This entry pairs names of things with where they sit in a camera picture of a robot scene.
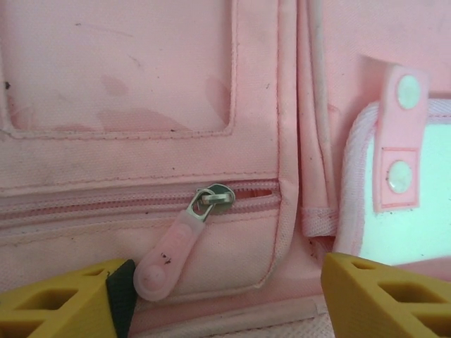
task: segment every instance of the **yellow plastic part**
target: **yellow plastic part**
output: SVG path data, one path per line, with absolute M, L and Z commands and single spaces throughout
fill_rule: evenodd
M 336 338 L 451 337 L 451 283 L 329 253 L 321 275 Z
M 106 278 L 116 259 L 0 294 L 0 338 L 116 337 Z

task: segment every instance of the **zipper pull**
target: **zipper pull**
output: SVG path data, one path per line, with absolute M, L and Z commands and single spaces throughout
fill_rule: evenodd
M 166 298 L 180 277 L 192 247 L 205 228 L 206 218 L 229 209 L 235 193 L 222 184 L 197 190 L 158 244 L 144 256 L 133 276 L 136 292 L 148 301 Z

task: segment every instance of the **pink tab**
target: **pink tab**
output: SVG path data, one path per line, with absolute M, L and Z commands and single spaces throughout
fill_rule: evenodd
M 421 145 L 428 115 L 428 75 L 393 65 L 386 75 L 373 160 L 375 212 L 419 206 Z
M 205 223 L 186 211 L 179 213 L 160 242 L 140 261 L 133 276 L 136 292 L 148 301 L 166 298 Z

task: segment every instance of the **white snap button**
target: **white snap button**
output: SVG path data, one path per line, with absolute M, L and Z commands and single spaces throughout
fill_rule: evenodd
M 412 184 L 412 169 L 404 161 L 396 161 L 388 170 L 387 181 L 393 192 L 403 194 Z
M 397 86 L 397 101 L 403 109 L 412 109 L 420 102 L 421 86 L 413 75 L 405 75 Z

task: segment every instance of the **pink bag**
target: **pink bag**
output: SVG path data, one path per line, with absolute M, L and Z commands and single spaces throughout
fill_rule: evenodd
M 150 301 L 131 337 L 333 337 L 329 251 L 451 280 L 451 101 L 428 101 L 450 92 L 447 15 L 445 0 L 0 1 L 0 290 L 132 258 Z M 396 99 L 411 129 L 381 118 Z M 396 123 L 406 137 L 379 127 Z M 206 226 L 175 223 L 198 189 L 228 188 Z

